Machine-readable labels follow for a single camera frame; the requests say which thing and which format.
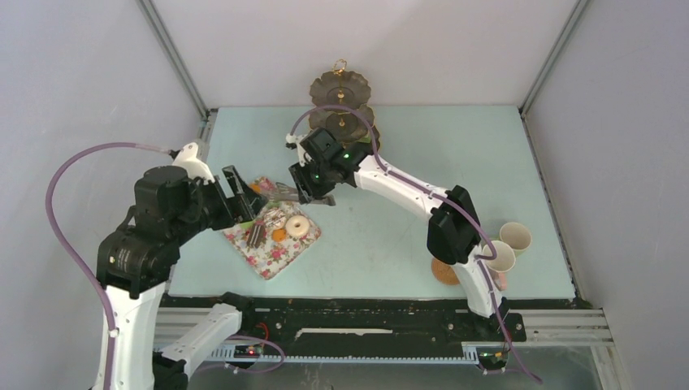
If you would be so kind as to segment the stainless steel serving tongs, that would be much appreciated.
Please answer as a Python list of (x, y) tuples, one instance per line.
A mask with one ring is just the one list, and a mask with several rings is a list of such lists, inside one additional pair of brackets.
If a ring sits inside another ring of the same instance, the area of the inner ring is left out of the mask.
[(275, 183), (270, 199), (279, 202), (300, 202), (298, 189), (280, 182)]

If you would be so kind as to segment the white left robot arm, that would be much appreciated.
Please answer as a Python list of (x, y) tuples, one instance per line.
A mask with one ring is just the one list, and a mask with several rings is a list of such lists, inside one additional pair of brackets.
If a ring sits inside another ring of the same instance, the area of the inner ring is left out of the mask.
[(234, 167), (225, 167), (222, 176), (231, 195), (191, 142), (135, 183), (133, 206), (97, 252), (96, 278), (114, 322), (103, 334), (96, 388), (184, 389), (221, 343), (255, 332), (252, 300), (228, 292), (172, 345), (153, 350), (158, 309), (181, 247), (204, 231), (255, 220), (267, 203)]

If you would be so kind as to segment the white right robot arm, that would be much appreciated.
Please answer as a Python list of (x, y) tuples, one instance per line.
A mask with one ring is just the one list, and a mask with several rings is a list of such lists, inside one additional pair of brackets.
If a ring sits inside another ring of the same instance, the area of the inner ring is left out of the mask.
[(468, 191), (428, 184), (400, 171), (374, 152), (372, 144), (344, 147), (326, 129), (288, 134), (286, 146), (298, 161), (290, 168), (302, 204), (323, 200), (338, 184), (375, 193), (427, 222), (427, 249), (450, 266), (464, 288), (472, 327), (477, 336), (492, 340), (505, 329), (500, 312), (502, 296), (488, 274), (480, 246), (486, 239)]

